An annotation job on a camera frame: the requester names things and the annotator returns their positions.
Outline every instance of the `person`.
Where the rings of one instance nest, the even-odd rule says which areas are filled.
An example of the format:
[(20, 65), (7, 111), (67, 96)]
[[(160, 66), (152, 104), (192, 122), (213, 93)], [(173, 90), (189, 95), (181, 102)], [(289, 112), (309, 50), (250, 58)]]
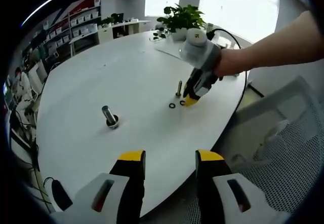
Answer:
[(324, 38), (309, 11), (250, 47), (222, 49), (215, 67), (218, 77), (234, 75), (258, 67), (314, 62), (324, 58)]
[(28, 76), (25, 72), (21, 71), (20, 67), (16, 68), (15, 77), (18, 80), (17, 91), (15, 95), (19, 101), (16, 107), (16, 115), (24, 128), (27, 129), (27, 126), (31, 125), (31, 123), (25, 116), (25, 110), (32, 102), (31, 86)]

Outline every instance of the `green leaves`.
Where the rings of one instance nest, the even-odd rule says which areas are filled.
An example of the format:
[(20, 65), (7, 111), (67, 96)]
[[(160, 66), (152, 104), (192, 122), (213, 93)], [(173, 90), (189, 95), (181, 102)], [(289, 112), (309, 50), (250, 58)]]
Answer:
[(170, 14), (170, 13), (171, 13), (171, 7), (165, 7), (165, 8), (164, 8), (164, 13), (165, 13), (166, 15)]
[(200, 16), (203, 13), (198, 10), (197, 6), (181, 7), (178, 4), (175, 5), (176, 7), (168, 6), (164, 8), (166, 17), (157, 18), (157, 21), (166, 25), (170, 32), (176, 32), (176, 29), (181, 28), (200, 28), (205, 24)]
[(107, 17), (105, 19), (103, 19), (102, 21), (99, 22), (100, 25), (102, 24), (110, 24), (110, 23), (114, 23), (115, 19), (112, 17)]

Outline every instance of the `round table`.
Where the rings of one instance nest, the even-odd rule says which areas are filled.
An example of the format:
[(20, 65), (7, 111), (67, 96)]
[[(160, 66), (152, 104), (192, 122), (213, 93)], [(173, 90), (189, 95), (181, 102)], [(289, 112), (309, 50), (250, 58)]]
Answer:
[[(245, 73), (225, 77), (197, 104), (181, 106), (178, 83), (193, 67), (156, 50), (152, 37), (149, 31), (97, 45), (48, 76), (37, 117), (39, 166), (43, 179), (59, 180), (72, 200), (98, 174), (109, 173), (121, 153), (143, 149), (145, 215), (190, 176), (195, 151), (214, 146), (239, 103)], [(106, 125), (104, 105), (120, 118), (115, 130)]]

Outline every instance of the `metal bolt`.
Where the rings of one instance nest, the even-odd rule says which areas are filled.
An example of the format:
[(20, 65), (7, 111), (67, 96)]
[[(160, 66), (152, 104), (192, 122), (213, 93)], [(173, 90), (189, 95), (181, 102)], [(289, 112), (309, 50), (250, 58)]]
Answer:
[(103, 106), (101, 110), (107, 119), (106, 120), (107, 125), (112, 129), (116, 128), (118, 126), (118, 117), (112, 114), (108, 106)]
[(176, 97), (180, 98), (180, 96), (181, 96), (181, 87), (182, 87), (182, 81), (179, 81)]

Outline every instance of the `human hand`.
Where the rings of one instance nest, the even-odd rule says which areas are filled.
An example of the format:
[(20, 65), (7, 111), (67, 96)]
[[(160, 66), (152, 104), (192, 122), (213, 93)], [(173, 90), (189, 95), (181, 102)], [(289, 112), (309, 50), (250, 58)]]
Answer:
[(217, 77), (232, 76), (245, 71), (241, 50), (222, 49), (221, 60), (214, 68)]

